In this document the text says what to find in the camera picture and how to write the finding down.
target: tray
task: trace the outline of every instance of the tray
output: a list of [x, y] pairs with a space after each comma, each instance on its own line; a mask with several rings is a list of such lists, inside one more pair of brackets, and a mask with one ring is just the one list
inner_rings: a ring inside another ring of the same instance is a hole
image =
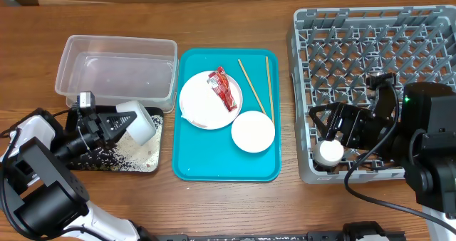
[[[115, 106], [96, 106], [97, 113], [115, 113]], [[97, 148], [92, 153], [86, 153], [79, 158], [74, 158], [67, 165], [70, 170], [101, 170], [118, 171], [129, 173], [152, 173], [157, 170], [160, 162], [160, 147], [163, 137], [163, 111], [159, 108], [145, 108], [155, 124], [157, 133], [146, 144], [137, 148], [133, 139], [127, 138], [128, 133], [119, 140], [117, 146], [109, 151]], [[75, 112], [68, 114], [66, 131], [76, 129], [78, 120]], [[128, 154], [128, 151], [139, 149], [135, 157]]]
[[272, 145], [261, 153], [247, 153], [239, 149], [231, 137], [231, 124], [218, 130], [202, 130], [181, 118], [176, 106], [172, 168], [183, 180], [257, 181], [275, 179], [281, 169], [279, 63], [277, 57], [265, 49], [195, 48], [182, 55], [177, 97], [185, 82], [197, 73], [223, 66], [239, 84], [244, 96], [241, 113], [261, 111], [254, 94], [242, 73], [237, 59], [246, 72], [271, 117], [265, 56], [269, 57], [271, 89], [274, 99], [276, 136]]
[[[296, 104], [296, 148], [299, 175], [306, 183], [343, 183], [363, 151], [348, 149], [330, 170], [313, 161], [320, 138], [308, 111], [313, 106], [344, 102], [369, 108], [366, 76], [396, 73], [400, 100], [403, 86], [416, 81], [456, 88], [456, 7], [398, 6], [349, 9], [299, 9], [287, 36], [289, 70]], [[328, 114], [322, 113], [322, 121]], [[377, 158], [366, 161], [383, 166]], [[360, 166], [352, 183], [402, 179], [404, 170], [369, 170]]]

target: red snack packet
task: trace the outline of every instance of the red snack packet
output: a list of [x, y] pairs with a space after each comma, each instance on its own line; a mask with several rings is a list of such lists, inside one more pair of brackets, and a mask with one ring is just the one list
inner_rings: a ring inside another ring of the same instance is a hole
[[212, 90], [214, 90], [215, 93], [222, 99], [225, 107], [229, 112], [237, 108], [236, 102], [234, 102], [233, 96], [231, 95], [227, 73], [225, 73], [223, 67], [219, 66], [215, 72], [209, 74], [207, 83], [211, 86]]

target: pair of chopsticks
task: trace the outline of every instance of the pair of chopsticks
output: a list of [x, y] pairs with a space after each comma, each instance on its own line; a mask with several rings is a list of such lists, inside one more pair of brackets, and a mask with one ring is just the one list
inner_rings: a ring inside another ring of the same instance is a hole
[[[261, 101], [259, 100], [259, 97], [258, 97], [258, 95], [257, 95], [257, 92], [255, 91], [255, 88], [254, 88], [254, 86], [252, 85], [252, 82], [250, 81], [250, 78], [249, 78], [249, 76], [247, 75], [247, 72], [245, 71], [244, 66], [242, 65], [241, 59], [237, 59], [237, 61], [239, 62], [239, 65], [241, 66], [242, 71], [244, 72], [245, 78], [246, 78], [247, 81], [249, 82], [250, 88], [252, 88], [252, 91], [254, 92], [256, 101], [258, 101], [258, 104], [259, 104], [259, 107], [261, 108], [261, 111], [263, 111], [263, 113], [264, 113], [265, 115], [267, 115], [267, 114], [266, 114], [266, 111], [264, 110], [263, 104], [261, 104]], [[267, 73], [268, 73], [269, 100], [271, 101], [271, 116], [272, 116], [272, 123], [275, 124], [275, 121], [274, 121], [274, 104], [273, 104], [273, 102], [272, 102], [271, 76], [269, 75], [269, 59], [268, 59], [268, 57], [266, 57], [266, 70], [267, 70]]]

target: wooden table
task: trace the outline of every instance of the wooden table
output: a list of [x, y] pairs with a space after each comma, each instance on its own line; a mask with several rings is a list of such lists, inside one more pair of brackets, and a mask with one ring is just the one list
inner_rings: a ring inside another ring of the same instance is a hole
[[[65, 42], [73, 34], [172, 39], [179, 55], [194, 47], [267, 48], [279, 59], [282, 169], [271, 183], [185, 182], [172, 171], [174, 113], [165, 117], [157, 173], [77, 172], [91, 200], [156, 234], [222, 235], [341, 230], [375, 220], [428, 240], [425, 221], [363, 202], [343, 185], [308, 185], [298, 175], [294, 93], [285, 34], [299, 8], [456, 4], [456, 0], [301, 0], [240, 3], [117, 4], [0, 9], [0, 130], [37, 107], [65, 108], [54, 83]], [[6, 140], [1, 140], [4, 151]], [[356, 190], [416, 210], [402, 180], [353, 185]], [[0, 240], [20, 240], [0, 216]]]

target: gray basket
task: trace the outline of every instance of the gray basket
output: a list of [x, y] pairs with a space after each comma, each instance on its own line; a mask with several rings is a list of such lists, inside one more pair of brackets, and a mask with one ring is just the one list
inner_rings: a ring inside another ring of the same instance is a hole
[[[455, 90], [456, 7], [404, 6], [299, 9], [287, 34], [289, 70], [296, 103], [299, 175], [306, 183], [342, 183], [362, 151], [346, 150], [337, 168], [324, 170], [312, 159], [319, 133], [308, 111], [345, 102], [368, 108], [367, 73], [398, 74], [396, 91], [416, 81], [445, 83]], [[328, 115], [322, 113], [321, 120]], [[383, 166], [376, 158], [366, 161]], [[358, 168], [352, 183], [402, 179], [404, 170]]]

